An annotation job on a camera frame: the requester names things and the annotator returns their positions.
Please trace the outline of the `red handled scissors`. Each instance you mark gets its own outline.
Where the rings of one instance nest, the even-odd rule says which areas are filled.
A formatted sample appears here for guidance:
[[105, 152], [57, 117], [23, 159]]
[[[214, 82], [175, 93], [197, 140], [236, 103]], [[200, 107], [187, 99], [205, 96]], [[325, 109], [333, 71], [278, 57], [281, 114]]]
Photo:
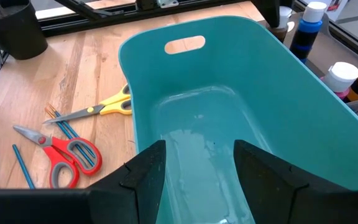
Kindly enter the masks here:
[[[65, 188], [75, 188], [80, 178], [80, 171], [91, 176], [97, 173], [103, 163], [98, 148], [84, 138], [59, 139], [53, 136], [46, 136], [38, 131], [23, 126], [14, 125], [13, 129], [21, 135], [38, 144], [50, 159], [51, 169], [49, 175], [50, 187], [53, 189], [62, 188], [58, 183], [58, 174], [64, 167], [71, 172], [71, 180]], [[84, 159], [74, 151], [76, 145], [84, 145], [91, 149], [95, 155], [93, 165], [89, 166]]]

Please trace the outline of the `blue pencils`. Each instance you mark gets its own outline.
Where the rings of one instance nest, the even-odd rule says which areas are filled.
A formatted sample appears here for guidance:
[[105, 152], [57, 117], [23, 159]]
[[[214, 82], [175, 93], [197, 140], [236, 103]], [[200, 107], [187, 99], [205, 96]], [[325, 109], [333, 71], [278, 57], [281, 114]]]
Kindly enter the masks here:
[[[57, 117], [54, 118], [54, 112], [50, 109], [45, 107], [45, 111], [51, 116], [52, 119], [55, 119]], [[69, 132], [69, 130], [61, 123], [61, 121], [56, 122], [57, 126], [60, 128], [60, 130], [64, 133], [64, 135], [68, 138], [68, 139], [73, 139], [75, 138], [74, 135], [72, 135], [71, 132]], [[83, 144], [76, 144], [75, 147], [77, 148], [77, 150], [80, 152], [80, 154], [86, 159], [87, 163], [93, 167], [94, 166], [94, 162], [92, 161], [92, 159], [90, 158], [89, 155], [91, 155], [90, 153], [88, 153], [89, 155], [87, 155], [86, 152], [87, 149], [85, 148], [85, 145]]]

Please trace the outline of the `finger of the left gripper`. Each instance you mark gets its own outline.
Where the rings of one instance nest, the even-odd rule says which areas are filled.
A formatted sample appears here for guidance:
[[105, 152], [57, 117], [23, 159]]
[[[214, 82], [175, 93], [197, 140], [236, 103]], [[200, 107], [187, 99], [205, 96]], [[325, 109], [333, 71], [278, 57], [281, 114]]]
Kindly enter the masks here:
[[257, 8], [263, 18], [266, 20], [270, 27], [276, 28], [279, 26], [279, 0], [250, 0], [251, 3]]

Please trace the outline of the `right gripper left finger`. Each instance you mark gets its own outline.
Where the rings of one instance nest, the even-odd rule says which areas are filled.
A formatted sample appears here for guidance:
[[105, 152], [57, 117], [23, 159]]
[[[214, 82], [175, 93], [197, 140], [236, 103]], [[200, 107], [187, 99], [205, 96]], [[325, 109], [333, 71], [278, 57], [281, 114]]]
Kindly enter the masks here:
[[89, 186], [87, 224], [155, 224], [165, 166], [166, 143], [158, 140]]

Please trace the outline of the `green potted plant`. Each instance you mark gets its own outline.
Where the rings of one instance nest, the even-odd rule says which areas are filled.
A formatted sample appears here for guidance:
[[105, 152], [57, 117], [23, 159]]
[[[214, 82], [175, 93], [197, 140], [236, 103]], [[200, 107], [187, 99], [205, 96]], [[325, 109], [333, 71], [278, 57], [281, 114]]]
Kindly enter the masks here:
[[43, 53], [48, 43], [30, 0], [0, 0], [0, 48], [16, 60], [27, 60]]

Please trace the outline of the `blue paint bottle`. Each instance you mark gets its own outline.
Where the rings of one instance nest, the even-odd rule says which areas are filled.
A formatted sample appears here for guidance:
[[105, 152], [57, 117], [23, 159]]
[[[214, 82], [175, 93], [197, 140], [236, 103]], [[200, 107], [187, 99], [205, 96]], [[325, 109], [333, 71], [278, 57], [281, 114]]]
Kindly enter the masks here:
[[326, 8], [327, 4], [324, 2], [310, 2], [300, 19], [290, 45], [290, 51], [303, 63], [306, 62], [314, 41], [323, 25], [323, 16]]

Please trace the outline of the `brown paint bottle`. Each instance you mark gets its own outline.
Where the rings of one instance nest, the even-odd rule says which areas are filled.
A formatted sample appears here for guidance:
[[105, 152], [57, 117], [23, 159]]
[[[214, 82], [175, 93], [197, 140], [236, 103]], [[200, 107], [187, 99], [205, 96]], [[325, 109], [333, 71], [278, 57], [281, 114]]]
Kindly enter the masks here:
[[289, 19], [292, 15], [292, 9], [286, 6], [279, 7], [279, 25], [271, 27], [269, 24], [266, 28], [281, 42], [284, 43], [287, 33], [290, 31]]

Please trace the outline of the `small bottle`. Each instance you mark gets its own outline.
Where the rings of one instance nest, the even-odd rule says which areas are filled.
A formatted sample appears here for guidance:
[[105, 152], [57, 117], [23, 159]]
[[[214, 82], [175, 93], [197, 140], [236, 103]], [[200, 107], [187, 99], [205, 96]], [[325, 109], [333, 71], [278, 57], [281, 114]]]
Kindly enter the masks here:
[[347, 62], [336, 62], [330, 66], [320, 80], [341, 100], [350, 92], [351, 85], [358, 79], [358, 68]]

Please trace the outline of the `teal plastic bin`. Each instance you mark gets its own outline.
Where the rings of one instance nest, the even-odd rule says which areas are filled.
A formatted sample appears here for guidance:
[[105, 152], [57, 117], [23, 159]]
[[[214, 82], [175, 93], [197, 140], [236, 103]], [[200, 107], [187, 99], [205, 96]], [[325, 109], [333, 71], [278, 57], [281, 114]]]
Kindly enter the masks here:
[[119, 61], [138, 151], [166, 143], [156, 224], [256, 224], [234, 162], [247, 141], [349, 190], [334, 221], [358, 224], [358, 116], [259, 23], [219, 16], [127, 39]]

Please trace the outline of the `yellow handled scissors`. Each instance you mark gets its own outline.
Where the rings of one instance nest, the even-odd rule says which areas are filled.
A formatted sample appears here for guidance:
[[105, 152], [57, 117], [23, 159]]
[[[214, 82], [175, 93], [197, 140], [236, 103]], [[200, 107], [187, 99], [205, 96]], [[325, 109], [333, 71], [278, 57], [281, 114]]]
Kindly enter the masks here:
[[109, 113], [120, 113], [124, 115], [131, 115], [131, 94], [128, 84], [124, 85], [123, 88], [113, 96], [99, 102], [96, 106], [90, 106], [88, 108], [57, 116], [54, 119], [44, 121], [46, 123], [56, 123], [60, 121], [68, 121], [77, 118], [87, 117], [95, 114], [106, 115]]

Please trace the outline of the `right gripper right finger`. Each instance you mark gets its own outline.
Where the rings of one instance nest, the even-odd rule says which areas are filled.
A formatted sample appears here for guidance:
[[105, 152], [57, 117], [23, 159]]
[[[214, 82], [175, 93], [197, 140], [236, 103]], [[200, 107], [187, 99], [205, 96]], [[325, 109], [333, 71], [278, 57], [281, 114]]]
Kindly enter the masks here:
[[247, 141], [234, 141], [234, 162], [256, 224], [327, 224], [329, 198], [349, 190]]

